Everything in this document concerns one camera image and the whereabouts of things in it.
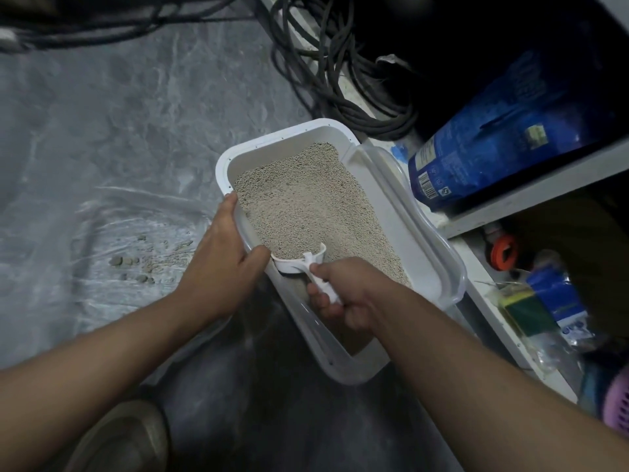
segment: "hand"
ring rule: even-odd
[[[236,311],[271,257],[266,246],[246,253],[233,218],[237,202],[236,192],[225,196],[173,293],[209,321]]]
[[[338,303],[331,305],[328,295],[320,293],[317,286],[310,283],[308,294],[312,304],[319,308],[324,318],[344,316],[345,323],[353,330],[373,330],[376,302],[397,285],[372,264],[357,257],[312,264],[310,271],[329,281],[345,306]]]

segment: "shoe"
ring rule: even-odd
[[[157,407],[118,404],[79,441],[64,472],[165,472],[168,433]]]

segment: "pink basket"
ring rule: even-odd
[[[602,421],[629,437],[629,364],[611,381],[602,407]]]

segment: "right hand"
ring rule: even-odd
[[[373,330],[376,302],[397,285],[372,264],[358,257],[312,264],[310,271],[329,281],[345,306],[338,303],[331,305],[328,295],[310,283],[308,294],[312,304],[319,308],[324,318],[344,317],[347,326],[353,330]]]

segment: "cat litter bag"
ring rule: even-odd
[[[614,114],[579,30],[524,52],[408,163],[415,198],[439,210],[549,158],[603,139]]]

